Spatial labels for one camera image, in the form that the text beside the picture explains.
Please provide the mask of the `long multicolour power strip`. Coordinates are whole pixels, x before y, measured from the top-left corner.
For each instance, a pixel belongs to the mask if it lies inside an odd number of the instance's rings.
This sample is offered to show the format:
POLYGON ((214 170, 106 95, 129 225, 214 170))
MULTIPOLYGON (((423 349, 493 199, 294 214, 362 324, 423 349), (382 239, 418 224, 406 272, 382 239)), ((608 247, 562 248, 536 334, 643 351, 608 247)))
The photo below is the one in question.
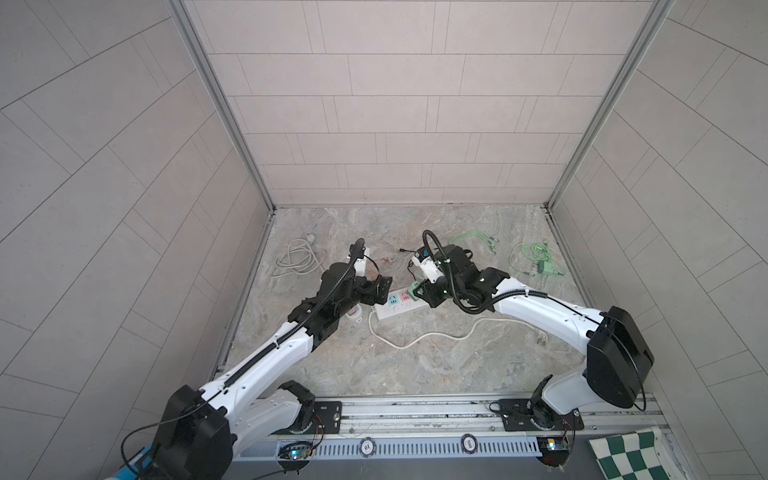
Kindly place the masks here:
POLYGON ((427 307, 428 304, 424 300, 412 297, 409 290, 403 288, 390 292, 386 302, 383 305, 376 304, 374 309, 378 319, 385 320, 427 307))

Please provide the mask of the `green charger with cable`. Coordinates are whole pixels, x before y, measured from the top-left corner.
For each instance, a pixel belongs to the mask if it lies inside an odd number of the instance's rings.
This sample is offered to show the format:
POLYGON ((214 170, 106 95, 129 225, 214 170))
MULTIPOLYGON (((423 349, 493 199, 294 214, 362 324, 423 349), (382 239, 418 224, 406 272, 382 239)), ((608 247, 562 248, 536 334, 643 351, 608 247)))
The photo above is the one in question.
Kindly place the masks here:
POLYGON ((508 264, 516 272, 527 276, 565 276, 567 273, 566 267, 552 256, 546 240, 540 243, 518 243, 510 252, 508 264), (518 266, 516 261, 519 258, 525 259, 528 264, 518 266))

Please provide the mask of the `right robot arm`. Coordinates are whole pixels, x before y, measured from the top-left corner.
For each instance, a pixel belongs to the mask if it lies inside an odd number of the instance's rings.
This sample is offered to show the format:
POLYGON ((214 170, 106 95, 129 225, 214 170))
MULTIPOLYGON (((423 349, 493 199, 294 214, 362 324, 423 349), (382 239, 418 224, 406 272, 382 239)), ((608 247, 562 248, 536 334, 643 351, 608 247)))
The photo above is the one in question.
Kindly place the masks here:
POLYGON ((622 409, 644 410, 644 381, 654 356, 632 316, 567 303, 534 290, 508 273, 479 270, 467 250, 448 245, 417 250, 413 264, 424 275, 418 298, 435 308, 452 300, 470 315, 499 313, 552 334, 583 355, 583 363, 546 376, 527 400, 498 401, 494 412, 519 426, 552 430, 567 425, 581 407, 603 401, 622 409))

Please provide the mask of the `small blue-socket power strip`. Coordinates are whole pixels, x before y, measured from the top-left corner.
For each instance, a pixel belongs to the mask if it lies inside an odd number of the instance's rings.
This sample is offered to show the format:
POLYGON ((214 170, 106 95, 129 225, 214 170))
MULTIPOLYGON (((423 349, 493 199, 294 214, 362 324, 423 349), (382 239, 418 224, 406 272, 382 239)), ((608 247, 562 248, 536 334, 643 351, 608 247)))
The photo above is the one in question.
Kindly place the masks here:
POLYGON ((347 312, 346 316, 350 320, 360 323, 362 321, 363 309, 360 305, 356 305, 353 309, 347 312))

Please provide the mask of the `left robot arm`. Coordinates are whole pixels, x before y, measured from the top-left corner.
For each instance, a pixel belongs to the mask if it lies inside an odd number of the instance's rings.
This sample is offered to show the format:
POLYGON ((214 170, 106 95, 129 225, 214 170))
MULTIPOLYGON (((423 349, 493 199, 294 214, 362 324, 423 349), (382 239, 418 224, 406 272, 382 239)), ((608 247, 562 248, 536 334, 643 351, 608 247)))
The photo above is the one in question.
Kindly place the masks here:
POLYGON ((294 308, 279 329, 228 372, 199 389, 180 387, 151 444, 124 456, 117 479, 220 479, 233 459, 254 442, 280 430, 302 432, 314 412, 314 395, 295 381, 264 393, 291 366, 308 357, 359 304, 386 303, 392 279, 359 276, 351 264, 334 263, 317 294, 294 308))

